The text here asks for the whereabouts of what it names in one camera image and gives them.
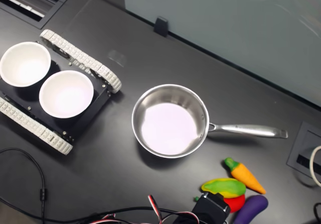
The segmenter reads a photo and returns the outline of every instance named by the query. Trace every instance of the red toy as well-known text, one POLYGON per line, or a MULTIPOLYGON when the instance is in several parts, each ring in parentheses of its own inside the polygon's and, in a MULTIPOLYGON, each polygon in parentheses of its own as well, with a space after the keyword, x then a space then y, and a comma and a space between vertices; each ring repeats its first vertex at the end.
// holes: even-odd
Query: red toy
POLYGON ((226 204, 228 204, 231 208, 231 213, 236 212, 242 208, 245 203, 245 195, 241 195, 236 198, 224 198, 226 204))

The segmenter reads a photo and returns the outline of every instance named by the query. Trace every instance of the stainless steel saucepan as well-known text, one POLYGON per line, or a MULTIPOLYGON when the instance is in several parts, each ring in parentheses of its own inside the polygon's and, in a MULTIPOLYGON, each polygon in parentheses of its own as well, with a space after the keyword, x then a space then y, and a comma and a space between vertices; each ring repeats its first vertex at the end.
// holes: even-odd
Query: stainless steel saucepan
POLYGON ((132 128, 145 149, 164 158, 194 152, 207 133, 214 131, 287 138, 287 131, 268 126, 212 124, 200 97, 173 84, 154 87, 140 97, 132 113, 132 128))

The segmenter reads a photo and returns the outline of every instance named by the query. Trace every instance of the white bowl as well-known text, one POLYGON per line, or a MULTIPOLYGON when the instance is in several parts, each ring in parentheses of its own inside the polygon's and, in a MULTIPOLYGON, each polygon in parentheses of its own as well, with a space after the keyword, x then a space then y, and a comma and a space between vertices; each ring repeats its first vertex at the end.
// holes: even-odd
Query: white bowl
POLYGON ((22 42, 10 47, 0 60, 0 76, 15 87, 39 82, 49 71, 49 51, 36 42, 22 42))
POLYGON ((62 71, 44 82, 39 101, 47 114, 66 119, 88 108, 93 96, 94 87, 86 75, 77 71, 62 71))

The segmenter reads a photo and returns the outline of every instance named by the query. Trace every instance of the purple eggplant toy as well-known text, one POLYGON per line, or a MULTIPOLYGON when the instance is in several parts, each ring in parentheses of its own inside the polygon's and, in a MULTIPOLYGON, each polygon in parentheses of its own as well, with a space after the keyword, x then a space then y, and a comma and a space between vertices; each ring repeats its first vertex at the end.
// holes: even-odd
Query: purple eggplant toy
POLYGON ((249 224, 260 212, 264 211, 269 202, 263 195, 250 197, 240 209, 233 224, 249 224))

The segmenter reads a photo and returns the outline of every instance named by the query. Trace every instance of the black table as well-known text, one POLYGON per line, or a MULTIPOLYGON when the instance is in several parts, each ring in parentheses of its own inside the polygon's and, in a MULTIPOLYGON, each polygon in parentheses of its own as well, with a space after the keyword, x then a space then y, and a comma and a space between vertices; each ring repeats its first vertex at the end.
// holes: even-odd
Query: black table
MULTIPOLYGON (((149 206, 152 194, 159 207, 191 210, 201 184, 227 177, 221 161, 243 162, 265 187, 269 207, 253 223, 313 223, 312 206, 321 189, 286 165, 302 121, 321 126, 321 113, 253 79, 108 4, 105 0, 68 0, 44 29, 51 29, 104 63, 123 87, 74 145, 68 156, 30 141, 23 130, 0 115, 0 149, 17 147, 41 165, 49 190, 46 216, 72 219, 128 206, 149 206), (126 58, 122 65, 108 59, 110 51, 126 58), (149 88, 180 84, 195 91, 217 124, 261 124, 287 129, 289 138, 263 139, 212 134, 190 156, 157 159, 136 141, 131 112, 149 88)), ((42 30, 0 11, 0 54, 18 42, 39 39, 42 30)), ((52 54, 53 60, 60 58, 52 54)), ((40 178, 19 154, 0 157, 0 195, 20 208, 40 215, 40 178)), ((247 190, 246 196, 255 194, 247 190)), ((119 215, 153 222, 153 212, 119 215)))

